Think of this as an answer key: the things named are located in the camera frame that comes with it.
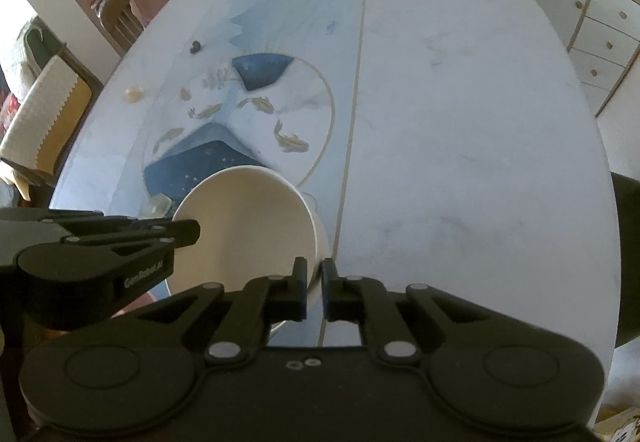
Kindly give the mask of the cream white bowl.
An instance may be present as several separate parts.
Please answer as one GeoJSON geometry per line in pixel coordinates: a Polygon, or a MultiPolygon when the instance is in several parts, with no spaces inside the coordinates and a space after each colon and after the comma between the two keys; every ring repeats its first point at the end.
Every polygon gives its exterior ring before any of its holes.
{"type": "Polygon", "coordinates": [[[174,214],[201,227],[198,241],[175,251],[167,279],[171,295],[216,282],[228,292],[253,278],[288,275],[294,261],[307,261],[307,321],[280,322],[273,331],[284,339],[309,339],[320,327],[319,264],[331,254],[326,228],[314,205],[279,173],[241,166],[213,174],[194,188],[174,214]]]}

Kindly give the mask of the pink bear-shaped plate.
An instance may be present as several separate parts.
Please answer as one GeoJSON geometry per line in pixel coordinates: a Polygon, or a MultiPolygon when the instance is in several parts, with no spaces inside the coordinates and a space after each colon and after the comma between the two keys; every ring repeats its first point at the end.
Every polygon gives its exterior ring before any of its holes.
{"type": "Polygon", "coordinates": [[[133,302],[130,302],[129,304],[124,306],[122,309],[117,311],[113,315],[113,318],[117,318],[118,316],[124,315],[126,313],[144,308],[145,306],[150,306],[151,304],[154,304],[154,303],[155,303],[155,298],[152,292],[146,292],[145,294],[138,297],[137,299],[134,299],[133,302]]]}

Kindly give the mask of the clear tape roll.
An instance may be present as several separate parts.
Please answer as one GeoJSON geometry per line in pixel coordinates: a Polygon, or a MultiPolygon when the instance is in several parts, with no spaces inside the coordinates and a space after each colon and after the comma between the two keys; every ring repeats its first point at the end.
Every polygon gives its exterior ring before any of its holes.
{"type": "Polygon", "coordinates": [[[166,217],[170,212],[172,200],[163,193],[157,193],[150,196],[149,199],[141,206],[139,217],[141,219],[158,219],[166,217]]]}

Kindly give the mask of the yellowish tape roll far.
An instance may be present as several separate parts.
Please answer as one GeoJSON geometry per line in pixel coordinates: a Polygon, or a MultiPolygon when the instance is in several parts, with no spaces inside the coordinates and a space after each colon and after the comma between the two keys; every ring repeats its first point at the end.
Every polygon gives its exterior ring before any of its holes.
{"type": "Polygon", "coordinates": [[[125,90],[125,101],[129,104],[139,102],[143,98],[143,91],[138,87],[130,87],[125,90]]]}

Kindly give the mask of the small dark clip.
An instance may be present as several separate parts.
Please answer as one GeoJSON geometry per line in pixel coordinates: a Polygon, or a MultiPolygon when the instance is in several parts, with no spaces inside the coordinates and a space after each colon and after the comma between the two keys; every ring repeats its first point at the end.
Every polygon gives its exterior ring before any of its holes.
{"type": "Polygon", "coordinates": [[[190,47],[190,53],[195,54],[202,50],[202,45],[199,41],[193,41],[190,47]]]}

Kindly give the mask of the wooden chair with pink cloth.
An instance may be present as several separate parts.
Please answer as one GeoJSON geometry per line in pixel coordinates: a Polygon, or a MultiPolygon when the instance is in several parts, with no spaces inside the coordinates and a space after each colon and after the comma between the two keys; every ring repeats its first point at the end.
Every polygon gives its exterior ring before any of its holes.
{"type": "Polygon", "coordinates": [[[169,0],[103,0],[98,17],[122,52],[127,52],[169,0]]]}

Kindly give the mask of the dark wooden chair right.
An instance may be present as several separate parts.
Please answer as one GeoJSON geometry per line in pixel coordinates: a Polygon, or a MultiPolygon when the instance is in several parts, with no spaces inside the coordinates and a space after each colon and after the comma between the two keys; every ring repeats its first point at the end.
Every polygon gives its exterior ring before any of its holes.
{"type": "Polygon", "coordinates": [[[640,205],[639,181],[612,173],[613,188],[620,227],[620,314],[616,346],[620,347],[639,337],[639,250],[640,205]]]}

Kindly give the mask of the yellow cartoon box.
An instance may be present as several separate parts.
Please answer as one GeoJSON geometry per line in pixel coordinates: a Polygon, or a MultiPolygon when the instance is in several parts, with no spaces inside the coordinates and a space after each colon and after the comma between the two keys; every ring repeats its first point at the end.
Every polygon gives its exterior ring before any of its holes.
{"type": "Polygon", "coordinates": [[[632,406],[616,410],[612,406],[602,406],[593,432],[600,441],[640,442],[640,408],[632,406]]]}

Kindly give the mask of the white wooden drawer cabinet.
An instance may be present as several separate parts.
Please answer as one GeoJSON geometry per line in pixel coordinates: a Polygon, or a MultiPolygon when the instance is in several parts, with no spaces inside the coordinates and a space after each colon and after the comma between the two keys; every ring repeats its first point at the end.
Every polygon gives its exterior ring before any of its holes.
{"type": "Polygon", "coordinates": [[[639,57],[639,0],[536,0],[599,115],[639,57]]]}

